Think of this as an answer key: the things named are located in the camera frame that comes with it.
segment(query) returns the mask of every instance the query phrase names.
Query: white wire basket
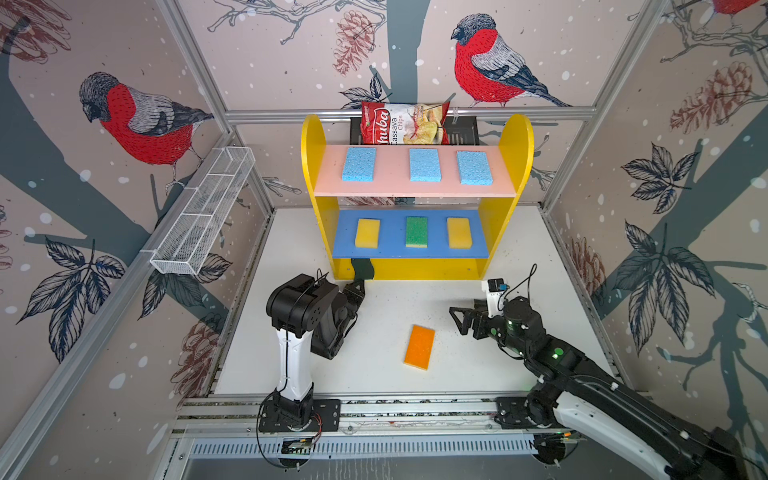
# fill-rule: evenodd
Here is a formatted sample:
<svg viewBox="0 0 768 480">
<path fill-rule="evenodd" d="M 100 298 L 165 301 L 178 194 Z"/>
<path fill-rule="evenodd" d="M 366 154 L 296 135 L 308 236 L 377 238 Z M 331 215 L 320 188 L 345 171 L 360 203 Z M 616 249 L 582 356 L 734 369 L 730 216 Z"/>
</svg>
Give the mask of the white wire basket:
<svg viewBox="0 0 768 480">
<path fill-rule="evenodd" d="M 225 147 L 150 263 L 160 273 L 197 275 L 256 160 L 248 147 Z"/>
</svg>

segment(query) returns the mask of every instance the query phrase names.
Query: green sponge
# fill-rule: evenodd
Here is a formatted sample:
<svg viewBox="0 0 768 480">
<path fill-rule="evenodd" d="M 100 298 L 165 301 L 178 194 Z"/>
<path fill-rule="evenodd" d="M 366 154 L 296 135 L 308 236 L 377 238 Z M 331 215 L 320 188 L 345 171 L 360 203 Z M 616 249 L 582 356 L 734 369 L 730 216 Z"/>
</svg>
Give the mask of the green sponge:
<svg viewBox="0 0 768 480">
<path fill-rule="evenodd" d="M 427 247 L 427 217 L 406 218 L 406 247 Z"/>
</svg>

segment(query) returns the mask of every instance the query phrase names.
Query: bird wing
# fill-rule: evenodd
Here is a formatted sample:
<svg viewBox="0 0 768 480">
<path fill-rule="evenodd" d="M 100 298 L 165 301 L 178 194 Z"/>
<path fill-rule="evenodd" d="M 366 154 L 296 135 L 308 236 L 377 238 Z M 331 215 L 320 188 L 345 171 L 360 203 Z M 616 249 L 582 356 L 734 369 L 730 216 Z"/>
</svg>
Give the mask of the bird wing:
<svg viewBox="0 0 768 480">
<path fill-rule="evenodd" d="M 472 56 L 472 64 L 484 77 L 506 83 L 525 66 L 525 59 L 509 48 L 501 35 L 496 35 L 490 50 Z"/>
<path fill-rule="evenodd" d="M 134 133 L 150 137 L 159 137 L 173 130 L 176 114 L 170 98 L 145 94 L 131 87 L 128 87 L 128 91 L 136 105 L 136 113 L 128 122 L 128 128 Z"/>
</svg>

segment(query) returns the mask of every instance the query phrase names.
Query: orange sponge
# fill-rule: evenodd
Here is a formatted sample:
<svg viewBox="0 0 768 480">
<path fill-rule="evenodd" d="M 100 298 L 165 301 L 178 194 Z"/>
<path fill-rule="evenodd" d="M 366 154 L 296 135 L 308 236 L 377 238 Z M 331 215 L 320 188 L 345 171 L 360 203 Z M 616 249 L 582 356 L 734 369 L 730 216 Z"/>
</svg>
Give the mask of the orange sponge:
<svg viewBox="0 0 768 480">
<path fill-rule="evenodd" d="M 435 330 L 414 325 L 411 341 L 408 343 L 405 364 L 427 370 L 432 344 L 435 342 Z"/>
</svg>

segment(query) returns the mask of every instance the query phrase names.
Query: red and white snack bag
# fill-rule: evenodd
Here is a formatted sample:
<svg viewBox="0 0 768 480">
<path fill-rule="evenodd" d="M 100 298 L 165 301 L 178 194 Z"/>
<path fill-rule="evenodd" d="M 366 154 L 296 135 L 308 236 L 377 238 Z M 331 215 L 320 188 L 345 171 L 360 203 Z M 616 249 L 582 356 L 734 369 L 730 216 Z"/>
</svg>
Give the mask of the red and white snack bag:
<svg viewBox="0 0 768 480">
<path fill-rule="evenodd" d="M 443 124 L 448 103 L 362 103 L 360 130 L 366 145 L 447 145 Z"/>
</svg>

